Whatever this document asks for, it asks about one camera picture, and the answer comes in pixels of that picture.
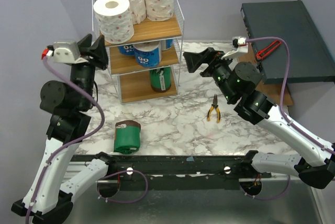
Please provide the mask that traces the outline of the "blue cartoon-face paper roll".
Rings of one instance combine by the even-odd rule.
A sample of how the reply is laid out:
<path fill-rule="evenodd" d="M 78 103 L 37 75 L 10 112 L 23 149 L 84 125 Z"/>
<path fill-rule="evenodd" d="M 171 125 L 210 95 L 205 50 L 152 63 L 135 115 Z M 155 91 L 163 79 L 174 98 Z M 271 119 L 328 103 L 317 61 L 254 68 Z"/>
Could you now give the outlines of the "blue cartoon-face paper roll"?
<path fill-rule="evenodd" d="M 131 56 L 134 55 L 134 48 L 132 44 L 124 45 L 124 46 L 118 46 L 118 50 L 122 55 Z"/>

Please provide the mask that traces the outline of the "brown paper roll green base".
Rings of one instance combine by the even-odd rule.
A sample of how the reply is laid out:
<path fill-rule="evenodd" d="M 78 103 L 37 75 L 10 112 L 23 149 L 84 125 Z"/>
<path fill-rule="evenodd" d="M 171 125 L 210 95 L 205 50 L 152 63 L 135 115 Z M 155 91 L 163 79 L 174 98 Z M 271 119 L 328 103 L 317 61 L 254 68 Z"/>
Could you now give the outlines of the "brown paper roll green base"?
<path fill-rule="evenodd" d="M 164 93 L 171 88 L 171 68 L 164 67 L 149 71 L 151 88 L 156 92 Z"/>

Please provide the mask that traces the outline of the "plain white bottom paper roll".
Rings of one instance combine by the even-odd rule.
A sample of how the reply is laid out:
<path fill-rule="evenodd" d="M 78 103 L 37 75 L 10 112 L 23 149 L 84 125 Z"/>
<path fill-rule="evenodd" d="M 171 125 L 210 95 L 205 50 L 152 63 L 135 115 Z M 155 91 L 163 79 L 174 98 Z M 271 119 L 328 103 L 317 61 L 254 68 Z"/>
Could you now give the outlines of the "plain white bottom paper roll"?
<path fill-rule="evenodd" d="M 97 0 L 93 10 L 107 42 L 125 43 L 134 35 L 129 0 Z"/>

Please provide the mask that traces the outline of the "blue-bottom paper roll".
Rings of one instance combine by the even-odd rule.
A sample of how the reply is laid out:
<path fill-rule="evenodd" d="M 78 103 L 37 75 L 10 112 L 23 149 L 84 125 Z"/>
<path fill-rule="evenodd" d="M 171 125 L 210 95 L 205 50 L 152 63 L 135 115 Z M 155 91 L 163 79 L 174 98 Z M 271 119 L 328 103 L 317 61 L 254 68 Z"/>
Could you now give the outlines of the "blue-bottom paper roll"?
<path fill-rule="evenodd" d="M 137 63 L 145 68 L 152 68 L 161 62 L 160 41 L 144 42 L 133 45 Z"/>

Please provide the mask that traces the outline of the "white wire wooden shelf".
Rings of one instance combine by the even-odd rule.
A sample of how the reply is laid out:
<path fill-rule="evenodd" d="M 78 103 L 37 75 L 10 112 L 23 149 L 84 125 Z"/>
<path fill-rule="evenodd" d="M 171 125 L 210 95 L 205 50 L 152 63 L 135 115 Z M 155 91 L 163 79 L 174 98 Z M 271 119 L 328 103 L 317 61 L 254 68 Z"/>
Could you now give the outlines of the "white wire wooden shelf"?
<path fill-rule="evenodd" d="M 127 42 L 105 42 L 109 74 L 121 103 L 178 93 L 185 19 L 178 0 L 173 4 L 170 19 L 145 19 L 133 26 Z"/>

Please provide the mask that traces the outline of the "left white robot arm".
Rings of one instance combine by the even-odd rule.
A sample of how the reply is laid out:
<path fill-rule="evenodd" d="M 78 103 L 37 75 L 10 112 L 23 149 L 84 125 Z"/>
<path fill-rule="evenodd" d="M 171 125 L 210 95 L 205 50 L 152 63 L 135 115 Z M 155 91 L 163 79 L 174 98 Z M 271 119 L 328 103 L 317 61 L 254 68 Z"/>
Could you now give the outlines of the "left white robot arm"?
<path fill-rule="evenodd" d="M 47 46 L 41 56 L 44 67 L 55 80 L 46 82 L 40 91 L 40 109 L 51 115 L 46 145 L 35 179 L 23 199 L 13 203 L 12 212 L 26 223 L 63 223 L 75 200 L 100 176 L 109 180 L 116 167 L 108 161 L 95 161 L 86 172 L 65 185 L 62 180 L 68 164 L 81 142 L 91 137 L 88 131 L 93 107 L 100 108 L 93 97 L 97 87 L 96 70 L 108 67 L 105 37 L 91 34 L 80 41 L 57 41 Z M 49 60 L 71 68 L 69 77 L 55 72 Z"/>

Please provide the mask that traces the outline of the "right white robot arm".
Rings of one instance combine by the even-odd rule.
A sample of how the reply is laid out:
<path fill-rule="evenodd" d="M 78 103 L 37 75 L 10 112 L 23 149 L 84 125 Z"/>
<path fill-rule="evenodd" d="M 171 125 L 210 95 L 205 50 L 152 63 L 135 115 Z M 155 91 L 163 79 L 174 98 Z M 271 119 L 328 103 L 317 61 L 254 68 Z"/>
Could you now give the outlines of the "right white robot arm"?
<path fill-rule="evenodd" d="M 261 74 L 250 62 L 239 62 L 230 68 L 231 59 L 224 52 L 207 48 L 200 53 L 184 52 L 187 69 L 194 73 L 207 64 L 200 75 L 211 77 L 228 104 L 235 106 L 239 117 L 271 132 L 297 153 L 277 155 L 248 152 L 249 160 L 241 164 L 241 173 L 248 178 L 258 173 L 280 173 L 299 177 L 305 184 L 324 189 L 334 179 L 334 144 L 299 127 L 279 105 L 256 90 Z"/>

